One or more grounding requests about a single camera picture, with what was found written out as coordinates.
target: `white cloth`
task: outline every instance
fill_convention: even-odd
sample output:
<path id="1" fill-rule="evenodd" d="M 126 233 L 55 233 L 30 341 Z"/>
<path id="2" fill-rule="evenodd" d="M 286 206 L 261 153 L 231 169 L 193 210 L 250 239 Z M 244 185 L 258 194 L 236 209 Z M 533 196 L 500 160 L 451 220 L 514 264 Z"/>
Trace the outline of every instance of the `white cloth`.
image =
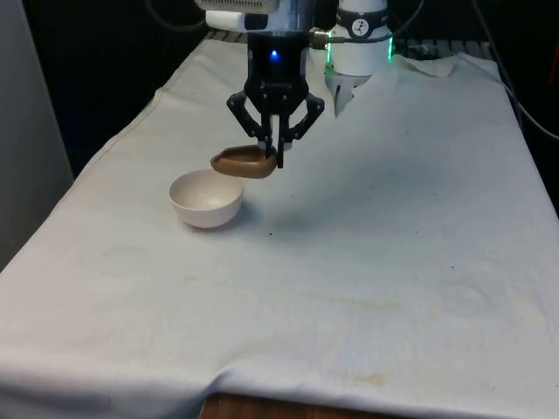
<path id="1" fill-rule="evenodd" d="M 219 390 L 557 418 L 559 228 L 502 86 L 386 65 L 194 231 L 168 188 L 249 142 L 244 78 L 245 46 L 205 41 L 2 272 L 0 416 L 184 417 Z"/>

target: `black background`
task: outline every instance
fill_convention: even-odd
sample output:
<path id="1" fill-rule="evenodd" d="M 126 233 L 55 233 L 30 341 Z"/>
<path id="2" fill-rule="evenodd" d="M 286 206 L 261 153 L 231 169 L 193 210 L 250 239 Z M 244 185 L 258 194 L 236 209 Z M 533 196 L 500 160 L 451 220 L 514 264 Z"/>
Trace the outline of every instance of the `black background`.
<path id="1" fill-rule="evenodd" d="M 202 16 L 193 0 L 153 0 L 174 23 Z M 559 132 L 557 87 L 548 76 L 559 41 L 556 0 L 479 0 L 517 94 L 549 129 Z M 334 23 L 335 0 L 317 0 L 316 23 Z M 418 0 L 389 0 L 391 26 Z M 74 173 L 151 100 L 155 89 L 196 47 L 204 32 L 159 26 L 143 0 L 27 0 L 25 8 Z M 414 38 L 486 39 L 469 0 L 427 0 L 410 28 Z M 559 144 L 525 122 L 527 143 L 559 209 Z"/>

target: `brown object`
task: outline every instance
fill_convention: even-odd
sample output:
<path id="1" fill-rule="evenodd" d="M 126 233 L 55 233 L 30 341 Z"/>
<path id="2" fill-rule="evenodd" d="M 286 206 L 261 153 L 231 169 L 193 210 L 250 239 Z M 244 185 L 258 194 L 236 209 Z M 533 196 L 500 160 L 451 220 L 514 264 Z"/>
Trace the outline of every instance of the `brown object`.
<path id="1" fill-rule="evenodd" d="M 222 175 L 264 179 L 278 167 L 278 154 L 274 148 L 266 159 L 266 152 L 258 146 L 226 148 L 211 159 L 210 164 Z"/>
<path id="2" fill-rule="evenodd" d="M 330 409 L 309 404 L 278 402 L 242 395 L 213 395 L 199 419 L 397 419 L 395 416 Z"/>

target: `white label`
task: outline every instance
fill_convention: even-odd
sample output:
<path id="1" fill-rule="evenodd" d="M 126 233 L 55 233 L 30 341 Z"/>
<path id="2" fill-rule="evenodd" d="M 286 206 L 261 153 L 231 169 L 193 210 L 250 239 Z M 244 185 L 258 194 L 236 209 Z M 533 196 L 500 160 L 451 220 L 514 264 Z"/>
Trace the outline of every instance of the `white label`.
<path id="1" fill-rule="evenodd" d="M 351 30 L 357 37 L 362 37 L 369 31 L 369 23 L 365 19 L 356 19 L 351 25 Z"/>

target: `green led light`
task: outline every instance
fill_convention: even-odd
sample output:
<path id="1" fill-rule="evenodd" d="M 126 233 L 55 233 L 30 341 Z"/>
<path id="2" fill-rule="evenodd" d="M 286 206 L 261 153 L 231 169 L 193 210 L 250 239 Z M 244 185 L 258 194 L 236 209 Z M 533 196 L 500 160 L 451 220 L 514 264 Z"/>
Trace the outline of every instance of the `green led light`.
<path id="1" fill-rule="evenodd" d="M 392 39 L 394 39 L 394 38 L 390 37 L 390 40 L 388 42 L 388 60 L 389 61 L 392 61 L 392 59 L 394 58 L 393 49 L 392 49 L 392 47 L 393 47 Z"/>
<path id="2" fill-rule="evenodd" d="M 331 38 L 332 32 L 328 33 L 328 37 Z M 332 62 L 332 44 L 326 44 L 326 65 L 330 65 Z"/>

